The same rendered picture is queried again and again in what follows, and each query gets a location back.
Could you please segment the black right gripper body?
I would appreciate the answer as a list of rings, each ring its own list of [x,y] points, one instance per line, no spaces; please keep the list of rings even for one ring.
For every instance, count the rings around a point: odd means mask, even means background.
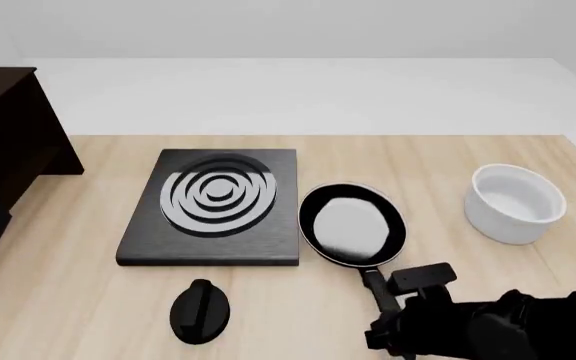
[[[466,327],[469,317],[448,293],[423,292],[405,301],[390,345],[403,356],[435,355],[473,359]]]

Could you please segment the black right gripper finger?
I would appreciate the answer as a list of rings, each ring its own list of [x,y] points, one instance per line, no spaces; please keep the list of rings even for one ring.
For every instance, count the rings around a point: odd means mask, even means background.
[[[392,335],[392,326],[384,319],[375,320],[370,324],[370,329],[364,332],[366,345],[370,350],[394,351]]]

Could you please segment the black frying pan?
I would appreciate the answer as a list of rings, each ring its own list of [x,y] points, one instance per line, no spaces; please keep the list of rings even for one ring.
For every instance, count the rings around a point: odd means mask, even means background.
[[[379,266],[401,253],[407,227],[385,194],[358,183],[319,185],[303,197],[298,224],[304,240],[317,254],[359,272],[382,314],[401,311]]]

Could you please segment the dark brown wooden cabinet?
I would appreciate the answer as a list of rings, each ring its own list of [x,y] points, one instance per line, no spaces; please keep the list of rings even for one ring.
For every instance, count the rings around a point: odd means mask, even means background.
[[[38,176],[84,173],[35,71],[0,68],[0,204],[8,209]]]

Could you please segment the small black plate on stalk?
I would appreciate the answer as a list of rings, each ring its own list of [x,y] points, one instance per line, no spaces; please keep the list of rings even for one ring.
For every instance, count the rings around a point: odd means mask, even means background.
[[[392,272],[387,288],[393,296],[404,296],[425,288],[444,287],[456,280],[457,275],[449,263],[435,263]]]

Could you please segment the white ceramic bowl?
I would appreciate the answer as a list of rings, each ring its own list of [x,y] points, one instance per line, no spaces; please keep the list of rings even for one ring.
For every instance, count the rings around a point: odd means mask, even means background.
[[[549,179],[511,164],[487,164],[472,174],[464,197],[469,223],[490,239],[529,245],[567,212],[567,200]]]

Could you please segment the flat black stove plate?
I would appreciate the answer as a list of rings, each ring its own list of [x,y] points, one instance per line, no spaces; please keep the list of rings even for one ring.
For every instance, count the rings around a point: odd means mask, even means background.
[[[296,266],[297,208],[293,149],[163,149],[116,262]]]

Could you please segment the round black stove knob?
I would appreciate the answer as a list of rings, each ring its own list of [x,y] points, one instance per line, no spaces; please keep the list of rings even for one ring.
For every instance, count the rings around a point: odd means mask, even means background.
[[[183,343],[206,344],[217,338],[230,319],[226,294],[206,279],[195,279],[173,302],[170,326]]]

